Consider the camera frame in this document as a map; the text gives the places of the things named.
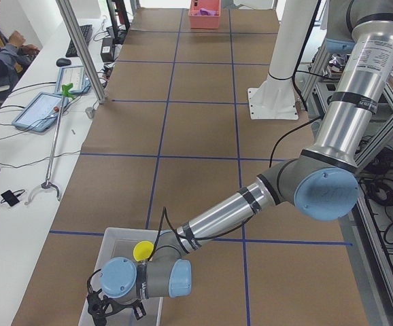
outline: computer mouse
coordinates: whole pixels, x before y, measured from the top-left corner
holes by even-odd
[[[58,67],[69,66],[70,64],[71,64],[71,60],[69,60],[67,58],[59,58],[56,61],[56,66],[58,66]]]

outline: white desk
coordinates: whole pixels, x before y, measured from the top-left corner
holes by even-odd
[[[99,30],[102,20],[81,20],[80,24],[92,24],[93,34]],[[41,82],[56,81],[58,67],[55,62],[64,57],[69,44],[65,25],[60,25],[43,48],[35,62],[24,74],[16,88]],[[90,42],[89,50],[98,71],[103,66],[100,57],[101,42]],[[71,58],[73,65],[80,65],[79,58]],[[54,85],[27,88],[11,95],[4,105],[27,105],[38,92],[53,92]],[[75,152],[86,138],[91,120],[84,110],[93,106],[97,99],[94,92],[84,95],[64,115],[56,148],[56,155]],[[10,124],[19,114],[17,109],[6,108],[0,113],[0,123]],[[11,126],[0,126],[0,138],[19,132]],[[0,163],[18,166],[40,160],[50,155],[54,125],[43,134],[26,132],[0,141]],[[73,172],[78,155],[56,158],[52,171],[52,182],[64,192]],[[28,192],[43,183],[48,161],[24,168],[1,168],[0,194],[10,189],[26,189]],[[0,326],[11,324],[26,291],[36,261],[41,253],[48,231],[59,206],[56,192],[40,193],[29,205],[21,203],[13,208],[0,205]]]

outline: keyboard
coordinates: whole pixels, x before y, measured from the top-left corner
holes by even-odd
[[[80,26],[80,30],[82,31],[83,37],[85,38],[86,45],[89,45],[90,37],[92,36],[92,25],[82,25]],[[73,41],[69,42],[68,50],[65,56],[67,58],[78,56]]]

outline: white cylinder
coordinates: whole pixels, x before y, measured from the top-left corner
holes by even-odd
[[[287,1],[269,68],[272,76],[292,77],[317,4],[318,0]]]
[[[298,119],[290,78],[317,4],[318,0],[287,1],[269,67],[270,74],[259,88],[248,89],[251,119]]]

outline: purple object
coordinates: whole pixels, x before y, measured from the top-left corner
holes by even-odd
[[[216,10],[208,10],[205,8],[201,8],[197,16],[216,16],[216,14],[217,14]]]

